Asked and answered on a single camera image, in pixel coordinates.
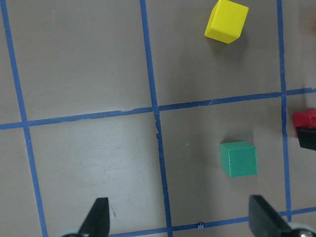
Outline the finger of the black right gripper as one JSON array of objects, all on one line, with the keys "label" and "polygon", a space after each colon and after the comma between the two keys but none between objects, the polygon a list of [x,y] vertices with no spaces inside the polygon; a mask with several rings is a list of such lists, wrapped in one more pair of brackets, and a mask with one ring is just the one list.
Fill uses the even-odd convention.
[{"label": "finger of the black right gripper", "polygon": [[298,136],[301,148],[316,150],[316,128],[315,127],[297,127],[296,133]]}]

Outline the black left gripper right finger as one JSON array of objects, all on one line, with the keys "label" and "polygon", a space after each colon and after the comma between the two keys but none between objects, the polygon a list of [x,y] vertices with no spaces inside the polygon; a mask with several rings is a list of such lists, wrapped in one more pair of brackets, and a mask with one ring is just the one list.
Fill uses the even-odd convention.
[{"label": "black left gripper right finger", "polygon": [[248,224],[255,237],[290,237],[292,229],[261,195],[250,195]]}]

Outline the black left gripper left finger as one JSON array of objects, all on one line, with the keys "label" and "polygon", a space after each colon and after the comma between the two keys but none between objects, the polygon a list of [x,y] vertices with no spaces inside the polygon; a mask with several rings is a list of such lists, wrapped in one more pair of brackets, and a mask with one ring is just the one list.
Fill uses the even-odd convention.
[{"label": "black left gripper left finger", "polygon": [[78,235],[80,237],[107,237],[109,232],[109,200],[107,197],[100,197],[95,200],[78,231]]}]

